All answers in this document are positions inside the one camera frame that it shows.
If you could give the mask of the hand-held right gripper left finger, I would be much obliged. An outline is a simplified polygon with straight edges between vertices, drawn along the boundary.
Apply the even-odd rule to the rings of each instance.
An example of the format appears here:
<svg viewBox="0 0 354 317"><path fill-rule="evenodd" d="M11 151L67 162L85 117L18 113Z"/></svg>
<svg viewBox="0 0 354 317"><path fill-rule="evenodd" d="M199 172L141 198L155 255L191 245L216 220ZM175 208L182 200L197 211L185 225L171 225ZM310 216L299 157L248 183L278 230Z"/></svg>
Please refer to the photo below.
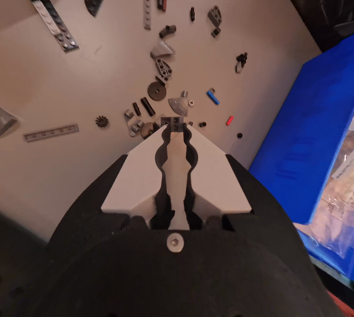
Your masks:
<svg viewBox="0 0 354 317"><path fill-rule="evenodd" d="M140 216L152 229L170 227L175 211L163 169L170 137L171 126L163 125L127 154L101 206L102 212Z"/></svg>

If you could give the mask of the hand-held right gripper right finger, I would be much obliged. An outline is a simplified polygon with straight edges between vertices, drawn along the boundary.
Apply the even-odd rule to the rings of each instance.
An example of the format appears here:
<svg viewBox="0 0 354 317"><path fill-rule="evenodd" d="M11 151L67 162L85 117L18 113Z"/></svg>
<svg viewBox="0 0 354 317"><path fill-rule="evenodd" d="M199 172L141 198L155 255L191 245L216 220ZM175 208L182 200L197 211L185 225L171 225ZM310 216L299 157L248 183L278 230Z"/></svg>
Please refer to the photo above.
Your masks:
<svg viewBox="0 0 354 317"><path fill-rule="evenodd" d="M186 123L183 140L190 165L183 202L189 229L202 229L212 217L251 213L252 207L227 155Z"/></svg>

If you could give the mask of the grey curved lego slope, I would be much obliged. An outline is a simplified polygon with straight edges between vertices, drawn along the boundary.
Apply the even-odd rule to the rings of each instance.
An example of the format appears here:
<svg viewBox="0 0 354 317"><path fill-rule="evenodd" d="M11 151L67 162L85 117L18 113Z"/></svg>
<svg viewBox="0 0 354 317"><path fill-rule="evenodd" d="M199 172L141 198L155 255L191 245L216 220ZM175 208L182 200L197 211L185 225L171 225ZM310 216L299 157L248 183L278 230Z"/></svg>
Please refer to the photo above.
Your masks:
<svg viewBox="0 0 354 317"><path fill-rule="evenodd" d="M177 116L177 117L160 117L160 124L162 126L170 127L171 133L182 133L184 129L184 117Z"/></svg>

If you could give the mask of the black long lego plate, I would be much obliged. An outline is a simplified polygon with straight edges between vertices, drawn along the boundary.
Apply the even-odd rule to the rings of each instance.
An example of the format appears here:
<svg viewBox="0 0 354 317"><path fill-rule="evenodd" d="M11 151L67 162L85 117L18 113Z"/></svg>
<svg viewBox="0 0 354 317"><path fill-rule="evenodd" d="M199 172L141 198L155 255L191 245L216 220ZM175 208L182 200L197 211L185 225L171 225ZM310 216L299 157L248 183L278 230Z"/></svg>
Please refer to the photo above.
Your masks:
<svg viewBox="0 0 354 317"><path fill-rule="evenodd" d="M69 48L68 48L68 50L63 50L62 48L61 49L65 53L69 53L71 51L78 50L79 49L79 45L77 44L76 40L73 38L72 34L70 33L70 31L66 27L65 23L63 22L62 18L60 17L58 12L56 11L56 9L55 9L54 5L52 4L51 0L40 0L40 1L42 1L44 6L46 7L46 9L48 10L49 14L52 16L53 20L56 22L56 24L58 25L58 27L62 31L62 34L66 38L66 42L69 45Z"/></svg>

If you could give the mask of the small light grey lego plate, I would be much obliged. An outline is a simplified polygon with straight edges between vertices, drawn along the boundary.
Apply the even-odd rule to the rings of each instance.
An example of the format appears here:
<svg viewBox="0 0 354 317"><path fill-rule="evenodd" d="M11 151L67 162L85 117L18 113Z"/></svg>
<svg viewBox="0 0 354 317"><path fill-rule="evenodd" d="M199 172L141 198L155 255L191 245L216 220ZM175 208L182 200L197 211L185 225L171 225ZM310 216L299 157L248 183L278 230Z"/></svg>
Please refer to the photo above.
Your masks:
<svg viewBox="0 0 354 317"><path fill-rule="evenodd" d="M62 31L53 20L52 16L49 14L48 10L40 0L32 2L33 6L37 10L38 14L41 16L42 20L46 24L47 28L50 30L55 39L60 43L63 50L68 50L69 45L67 44L66 38L62 34Z"/></svg>

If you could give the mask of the scattered small lego pieces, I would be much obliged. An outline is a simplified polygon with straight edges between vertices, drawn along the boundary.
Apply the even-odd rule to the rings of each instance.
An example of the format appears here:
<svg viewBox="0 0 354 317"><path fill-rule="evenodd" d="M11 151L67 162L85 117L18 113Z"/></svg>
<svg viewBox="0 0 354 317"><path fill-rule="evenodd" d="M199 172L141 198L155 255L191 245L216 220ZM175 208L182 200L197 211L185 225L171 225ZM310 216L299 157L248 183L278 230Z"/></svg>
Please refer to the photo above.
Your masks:
<svg viewBox="0 0 354 317"><path fill-rule="evenodd" d="M96 17L84 0L51 0L79 45L65 53L30 0L1 0L1 107L20 116L1 135L1 150L23 141L20 132L58 123L85 121L106 129L113 116L103 110L109 97L114 105L131 107L145 93L162 99L168 77L176 68L162 67L150 56L155 44L193 39L210 5L225 15L242 0L152 0L151 30L144 29L143 0L104 0Z"/></svg>

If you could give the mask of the light grey holed lego plate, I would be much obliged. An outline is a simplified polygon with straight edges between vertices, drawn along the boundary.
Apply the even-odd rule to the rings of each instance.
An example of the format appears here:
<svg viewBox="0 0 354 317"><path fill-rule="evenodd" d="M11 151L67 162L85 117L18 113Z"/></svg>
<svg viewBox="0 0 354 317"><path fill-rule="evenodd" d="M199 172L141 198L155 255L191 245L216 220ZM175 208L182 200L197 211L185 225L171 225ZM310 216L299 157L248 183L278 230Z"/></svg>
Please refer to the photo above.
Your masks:
<svg viewBox="0 0 354 317"><path fill-rule="evenodd" d="M34 142L42 139L48 139L53 137L59 137L62 135L72 134L79 132L77 124L70 124L66 126L60 126L51 129L39 130L36 132L30 132L23 134L25 142Z"/></svg>

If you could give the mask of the long grey lego plate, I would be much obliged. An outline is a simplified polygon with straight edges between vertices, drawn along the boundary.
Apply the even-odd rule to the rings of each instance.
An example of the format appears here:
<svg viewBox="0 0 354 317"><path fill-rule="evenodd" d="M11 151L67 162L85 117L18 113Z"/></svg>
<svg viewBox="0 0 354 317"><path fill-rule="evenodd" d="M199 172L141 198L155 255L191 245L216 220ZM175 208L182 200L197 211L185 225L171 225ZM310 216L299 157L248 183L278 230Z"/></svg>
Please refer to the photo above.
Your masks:
<svg viewBox="0 0 354 317"><path fill-rule="evenodd" d="M143 0L143 24L146 30L151 30L151 2L152 0Z"/></svg>

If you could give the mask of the blue plastic storage bin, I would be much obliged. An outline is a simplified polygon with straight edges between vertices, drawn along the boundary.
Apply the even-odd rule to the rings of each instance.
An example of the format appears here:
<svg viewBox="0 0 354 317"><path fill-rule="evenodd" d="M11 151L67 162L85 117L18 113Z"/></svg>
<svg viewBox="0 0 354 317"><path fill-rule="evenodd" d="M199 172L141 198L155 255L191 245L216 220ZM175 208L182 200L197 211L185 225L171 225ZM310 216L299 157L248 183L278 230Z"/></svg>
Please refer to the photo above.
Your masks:
<svg viewBox="0 0 354 317"><path fill-rule="evenodd" d="M303 65L250 166L294 224L311 223L353 112L350 36ZM353 248L341 258L301 231L300 236L312 256L353 281Z"/></svg>

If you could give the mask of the clear plastic bags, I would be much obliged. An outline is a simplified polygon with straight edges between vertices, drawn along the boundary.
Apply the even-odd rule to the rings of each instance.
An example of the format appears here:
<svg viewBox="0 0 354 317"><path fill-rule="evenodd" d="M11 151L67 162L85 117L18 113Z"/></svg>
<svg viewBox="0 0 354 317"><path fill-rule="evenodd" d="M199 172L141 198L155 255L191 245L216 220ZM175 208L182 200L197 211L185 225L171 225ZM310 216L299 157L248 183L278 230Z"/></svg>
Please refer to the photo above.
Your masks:
<svg viewBox="0 0 354 317"><path fill-rule="evenodd" d="M294 226L345 258L354 240L354 121L335 160L311 223Z"/></svg>

